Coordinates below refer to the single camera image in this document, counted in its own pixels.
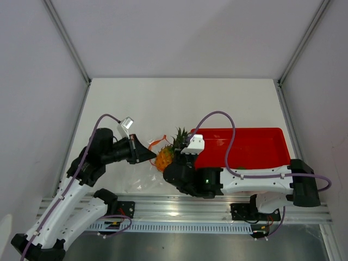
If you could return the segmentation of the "toy pineapple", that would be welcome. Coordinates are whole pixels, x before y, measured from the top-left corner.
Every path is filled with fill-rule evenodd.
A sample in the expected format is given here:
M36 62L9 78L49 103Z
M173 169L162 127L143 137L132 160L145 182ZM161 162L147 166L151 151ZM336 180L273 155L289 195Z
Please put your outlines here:
M174 158L175 149L178 149L180 145L186 141L189 132L185 128L178 128L177 134L173 137L173 142L165 145L157 154L157 157L154 161L156 169L163 173L165 168L169 166Z

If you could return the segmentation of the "clear zip top bag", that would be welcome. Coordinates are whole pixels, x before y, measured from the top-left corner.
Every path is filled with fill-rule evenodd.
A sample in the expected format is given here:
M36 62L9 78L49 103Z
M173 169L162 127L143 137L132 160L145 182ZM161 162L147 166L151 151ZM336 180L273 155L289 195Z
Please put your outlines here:
M172 141L166 134L156 135L154 138L142 142L146 148L159 154L160 150ZM146 193L163 186L163 174L156 167L156 159L140 164L129 165L123 181L123 191L129 194Z

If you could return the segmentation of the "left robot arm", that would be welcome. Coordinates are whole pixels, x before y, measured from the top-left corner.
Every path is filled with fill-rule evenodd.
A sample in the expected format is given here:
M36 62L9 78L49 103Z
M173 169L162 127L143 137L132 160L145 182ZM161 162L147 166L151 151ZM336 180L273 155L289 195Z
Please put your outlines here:
M135 134L114 141L111 129L95 129L41 218L26 233L17 233L12 238L11 244L21 254L21 260L63 260L70 244L96 220L131 220L121 213L118 197L107 189L97 190L78 214L72 212L105 174L108 164L123 160L138 164L155 157L156 154L142 145Z

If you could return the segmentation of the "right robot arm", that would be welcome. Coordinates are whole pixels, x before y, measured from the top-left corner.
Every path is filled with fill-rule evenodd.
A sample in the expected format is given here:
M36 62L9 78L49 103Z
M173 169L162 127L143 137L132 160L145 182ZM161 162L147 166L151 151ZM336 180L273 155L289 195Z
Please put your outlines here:
M270 169L195 168L196 156L179 155L163 172L166 182L192 197L211 199L252 192L248 213L261 219L284 206L318 207L321 202L314 171L301 159Z

